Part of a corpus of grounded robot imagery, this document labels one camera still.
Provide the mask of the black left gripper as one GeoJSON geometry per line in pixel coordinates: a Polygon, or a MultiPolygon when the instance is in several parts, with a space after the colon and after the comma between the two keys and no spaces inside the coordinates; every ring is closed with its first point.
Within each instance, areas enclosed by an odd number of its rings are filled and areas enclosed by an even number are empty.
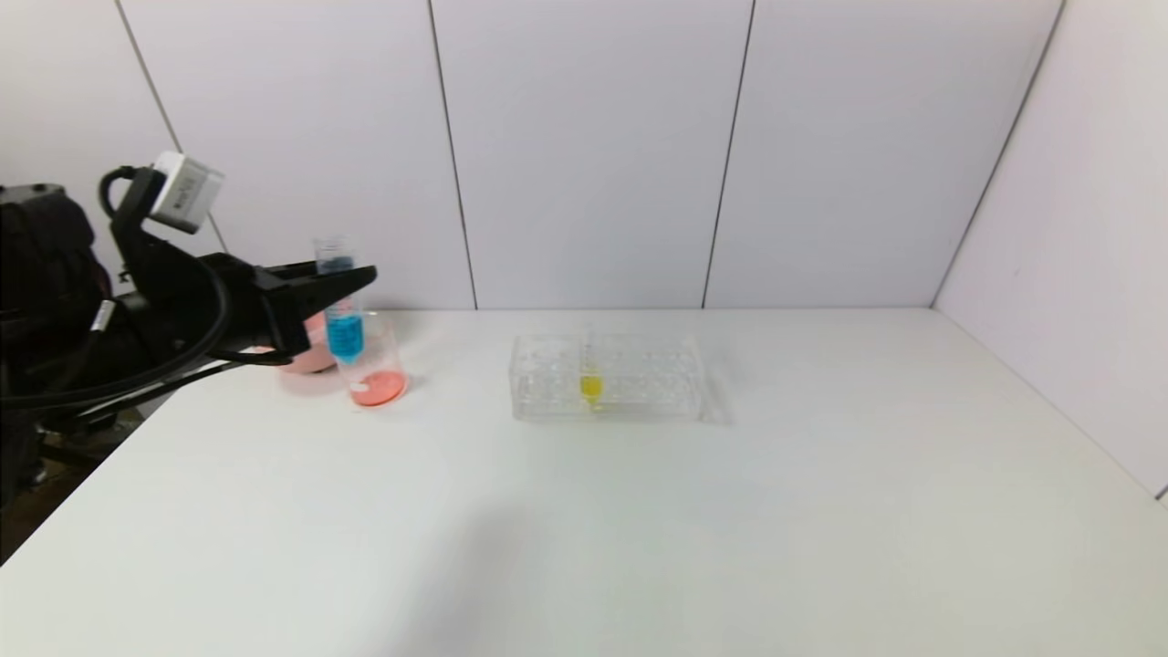
{"type": "Polygon", "coordinates": [[[310,348],[310,317],[359,293],[377,267],[320,274],[317,262],[255,267],[225,253],[164,253],[130,274],[114,312],[114,365],[199,369],[287,364],[310,348]]]}

